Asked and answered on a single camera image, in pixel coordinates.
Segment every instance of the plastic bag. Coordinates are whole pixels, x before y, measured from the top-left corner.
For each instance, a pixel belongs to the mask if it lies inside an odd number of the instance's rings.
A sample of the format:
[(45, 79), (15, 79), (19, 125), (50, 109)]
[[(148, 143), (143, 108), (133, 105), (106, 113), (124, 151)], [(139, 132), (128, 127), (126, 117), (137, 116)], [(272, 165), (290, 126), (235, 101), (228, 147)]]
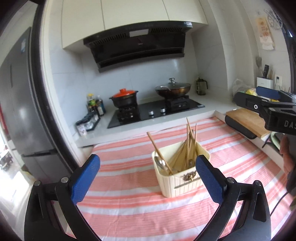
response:
[(232, 94), (234, 96), (237, 92), (245, 93), (248, 89), (251, 89), (251, 88), (252, 88), (251, 86), (246, 85), (242, 80), (236, 79), (232, 86)]

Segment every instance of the red and white tablecloth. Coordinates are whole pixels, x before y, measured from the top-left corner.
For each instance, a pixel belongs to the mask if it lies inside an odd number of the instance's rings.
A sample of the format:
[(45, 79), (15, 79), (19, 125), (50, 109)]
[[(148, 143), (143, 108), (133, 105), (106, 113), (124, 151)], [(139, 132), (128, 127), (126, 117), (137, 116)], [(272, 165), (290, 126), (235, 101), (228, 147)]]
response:
[[(286, 192), (287, 176), (260, 149), (216, 117), (197, 123), (197, 140), (211, 154), (211, 163), (238, 182), (260, 180), (270, 210)], [(152, 132), (159, 148), (185, 140), (186, 123)], [(160, 191), (146, 134), (96, 145), (101, 168), (78, 208), (104, 241), (192, 241), (210, 220), (218, 204), (204, 185), (175, 198)], [(272, 236), (290, 214), (287, 195), (271, 217)], [(230, 232), (242, 202), (238, 202), (222, 236)]]

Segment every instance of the utensil basket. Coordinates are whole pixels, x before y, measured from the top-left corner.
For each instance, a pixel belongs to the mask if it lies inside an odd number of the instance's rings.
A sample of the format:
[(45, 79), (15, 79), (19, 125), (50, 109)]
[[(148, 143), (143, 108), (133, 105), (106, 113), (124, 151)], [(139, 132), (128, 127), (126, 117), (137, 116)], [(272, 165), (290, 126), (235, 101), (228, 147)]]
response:
[[(183, 143), (184, 141), (159, 149), (168, 164), (170, 164), (174, 159), (177, 151)], [(196, 142), (195, 145), (198, 148), (198, 155), (204, 155), (208, 160), (210, 160), (210, 154), (198, 142)], [(193, 151), (194, 148), (191, 148), (190, 156), (192, 156)], [(203, 184), (196, 172), (195, 166), (177, 174), (168, 176), (158, 169), (158, 166), (154, 161), (155, 156), (158, 156), (156, 151), (152, 152), (152, 161), (161, 192), (165, 197), (177, 197)], [(179, 159), (183, 159), (185, 161), (185, 153), (183, 156), (180, 155)], [(195, 174), (192, 181), (189, 178), (191, 174)]]

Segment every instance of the gray refrigerator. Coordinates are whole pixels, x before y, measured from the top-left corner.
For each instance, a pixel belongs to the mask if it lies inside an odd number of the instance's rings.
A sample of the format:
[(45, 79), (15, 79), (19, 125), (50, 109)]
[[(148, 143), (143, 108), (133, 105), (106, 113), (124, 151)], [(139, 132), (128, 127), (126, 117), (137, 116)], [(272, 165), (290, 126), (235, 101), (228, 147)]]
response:
[(43, 183), (57, 182), (78, 166), (57, 127), (50, 126), (53, 117), (44, 114), (49, 107), (41, 98), (42, 79), (33, 74), (31, 60), (37, 46), (30, 40), (28, 28), (0, 67), (0, 105), (11, 140), (29, 172)]

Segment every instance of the gas stove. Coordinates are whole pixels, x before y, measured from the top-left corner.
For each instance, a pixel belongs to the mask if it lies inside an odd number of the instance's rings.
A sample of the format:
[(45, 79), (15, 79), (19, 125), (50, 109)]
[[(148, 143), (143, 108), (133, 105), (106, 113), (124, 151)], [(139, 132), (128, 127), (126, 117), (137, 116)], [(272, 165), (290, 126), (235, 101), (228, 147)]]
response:
[(203, 107), (204, 105), (189, 99), (189, 96), (185, 95), (177, 99), (158, 100), (137, 106), (120, 108), (115, 111), (107, 128), (109, 129)]

